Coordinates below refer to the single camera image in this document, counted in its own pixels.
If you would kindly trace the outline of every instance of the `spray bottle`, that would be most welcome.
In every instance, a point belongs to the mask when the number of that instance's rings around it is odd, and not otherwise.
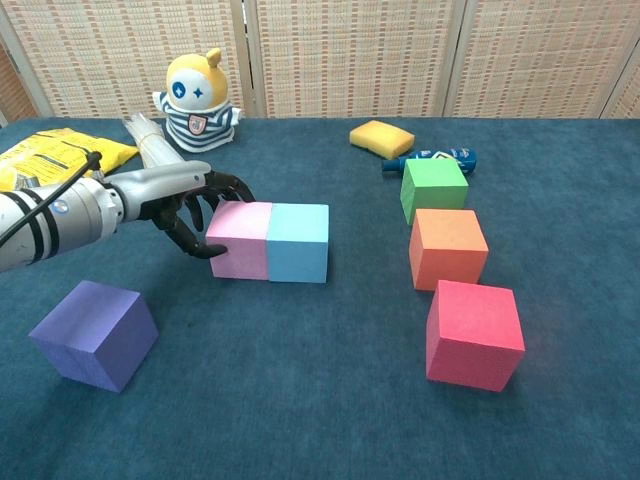
[[[444,150],[420,150],[408,155],[402,155],[394,160],[383,161],[383,172],[403,172],[404,165],[409,159],[430,158],[454,158],[458,162],[458,166],[465,175],[473,172],[476,168],[476,152],[468,148],[447,148]]]

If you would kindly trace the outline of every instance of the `doll face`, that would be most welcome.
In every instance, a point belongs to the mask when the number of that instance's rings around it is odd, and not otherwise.
[[[207,110],[213,104],[213,86],[197,70],[182,68],[169,81],[169,98],[183,110]]]

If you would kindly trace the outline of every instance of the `robotic hand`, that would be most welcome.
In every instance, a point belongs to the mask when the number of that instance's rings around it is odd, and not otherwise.
[[[98,162],[99,155],[89,154],[88,162]],[[75,181],[8,238],[3,234],[38,204],[47,202],[58,186],[0,192],[0,272],[107,238],[118,225],[133,220],[153,221],[189,255],[215,257],[227,248],[198,241],[178,217],[178,210],[185,204],[196,230],[201,232],[204,224],[199,196],[213,210],[220,198],[254,201],[249,187],[239,178],[215,172],[201,161],[97,177]]]

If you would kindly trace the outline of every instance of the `orange cube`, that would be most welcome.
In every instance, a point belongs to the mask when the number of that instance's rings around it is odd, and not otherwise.
[[[488,255],[473,210],[416,210],[409,242],[416,290],[433,291],[438,280],[477,283]]]

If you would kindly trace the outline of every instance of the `purple cube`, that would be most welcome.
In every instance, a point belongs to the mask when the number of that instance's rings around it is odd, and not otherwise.
[[[83,280],[29,336],[63,377],[121,392],[158,329],[140,293]]]

